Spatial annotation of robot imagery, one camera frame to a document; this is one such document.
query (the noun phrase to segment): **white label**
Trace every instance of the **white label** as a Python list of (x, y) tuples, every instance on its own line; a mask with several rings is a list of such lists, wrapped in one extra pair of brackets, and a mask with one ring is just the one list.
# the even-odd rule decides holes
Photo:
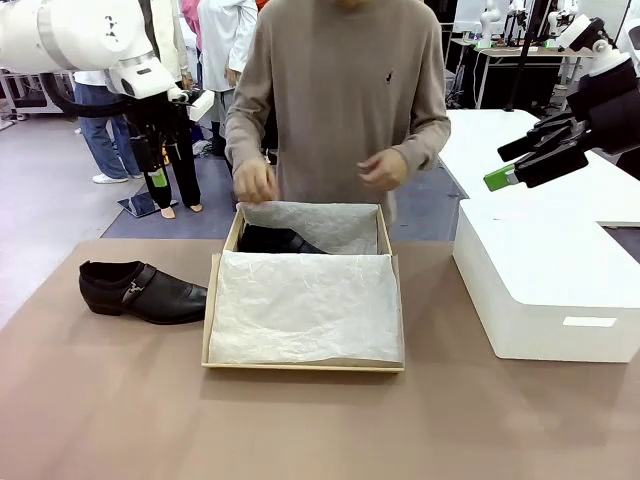
[(563, 325), (567, 327), (613, 327), (617, 318), (566, 317)]

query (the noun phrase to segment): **green tape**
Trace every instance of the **green tape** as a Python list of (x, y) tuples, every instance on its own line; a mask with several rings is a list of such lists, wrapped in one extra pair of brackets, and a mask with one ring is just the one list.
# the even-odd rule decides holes
[(489, 187), (489, 191), (495, 192), (496, 190), (500, 190), (501, 188), (508, 187), (511, 185), (509, 183), (509, 179), (507, 178), (507, 173), (513, 170), (513, 165), (507, 165), (506, 167), (501, 168), (500, 170), (496, 170), (495, 172), (491, 172), (484, 177), (484, 183)]
[(168, 185), (167, 177), (165, 176), (162, 169), (156, 170), (155, 172), (150, 173), (149, 175), (151, 176), (151, 181), (153, 182), (153, 185), (155, 187), (161, 188), (161, 187), (166, 187)]

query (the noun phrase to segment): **metal rack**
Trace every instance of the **metal rack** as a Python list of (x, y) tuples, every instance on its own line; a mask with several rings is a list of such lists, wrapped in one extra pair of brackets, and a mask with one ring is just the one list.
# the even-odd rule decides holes
[[(73, 92), (73, 75), (64, 72), (56, 75), (61, 88), (67, 93)], [(9, 108), (15, 115), (31, 113), (62, 113), (56, 107), (47, 92), (44, 91), (37, 75), (11, 73), (0, 69), (0, 86), (7, 99)]]

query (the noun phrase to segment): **shoe buckle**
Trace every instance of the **shoe buckle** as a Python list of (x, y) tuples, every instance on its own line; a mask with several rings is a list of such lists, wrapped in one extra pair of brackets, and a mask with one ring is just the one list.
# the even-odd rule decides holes
[(136, 285), (136, 282), (131, 282), (129, 288), (126, 292), (124, 292), (124, 296), (122, 297), (122, 303), (127, 303), (130, 301), (137, 293), (140, 293), (144, 290), (144, 287), (139, 287)]

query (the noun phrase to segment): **white shirt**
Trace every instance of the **white shirt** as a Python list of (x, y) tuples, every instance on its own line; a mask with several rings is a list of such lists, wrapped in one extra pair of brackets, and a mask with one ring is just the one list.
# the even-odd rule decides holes
[(201, 0), (198, 17), (204, 88), (215, 92), (232, 90), (224, 78), (224, 68), (229, 62), (231, 70), (244, 70), (258, 21), (256, 1)]
[(187, 50), (180, 28), (180, 15), (175, 0), (151, 0), (153, 32), (160, 51), (160, 62), (176, 81), (187, 71)]
[(102, 70), (94, 72), (76, 72), (73, 74), (73, 79), (76, 83), (93, 85), (94, 87), (105, 87), (107, 85), (105, 83), (104, 73), (102, 73)]

